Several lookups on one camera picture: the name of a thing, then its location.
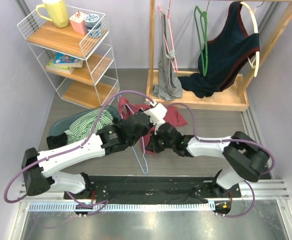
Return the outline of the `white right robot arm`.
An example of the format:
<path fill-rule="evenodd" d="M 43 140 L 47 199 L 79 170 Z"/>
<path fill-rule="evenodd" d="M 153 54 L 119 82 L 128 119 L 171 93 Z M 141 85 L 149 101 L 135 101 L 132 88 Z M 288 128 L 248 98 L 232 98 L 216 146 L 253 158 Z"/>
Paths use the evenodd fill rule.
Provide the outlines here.
<path fill-rule="evenodd" d="M 150 135 L 146 149 L 154 153 L 172 149 L 181 157 L 208 156 L 225 159 L 230 167 L 220 170 L 211 186 L 212 193 L 219 198 L 244 180 L 258 182 L 270 158 L 262 145 L 241 131 L 229 137 L 203 138 L 181 134 L 169 123 L 164 123 Z"/>

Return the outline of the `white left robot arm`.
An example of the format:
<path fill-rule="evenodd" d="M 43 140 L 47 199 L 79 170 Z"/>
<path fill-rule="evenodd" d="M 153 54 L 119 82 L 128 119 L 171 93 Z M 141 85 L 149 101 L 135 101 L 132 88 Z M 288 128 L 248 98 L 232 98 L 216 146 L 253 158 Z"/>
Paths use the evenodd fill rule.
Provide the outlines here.
<path fill-rule="evenodd" d="M 37 196 L 61 186 L 83 200 L 88 199 L 93 192 L 88 177 L 83 173 L 72 175 L 61 171 L 85 160 L 124 151 L 145 136 L 153 125 L 150 115 L 137 112 L 120 123 L 98 130 L 88 141 L 42 152 L 34 147 L 27 149 L 21 165 L 27 196 Z"/>

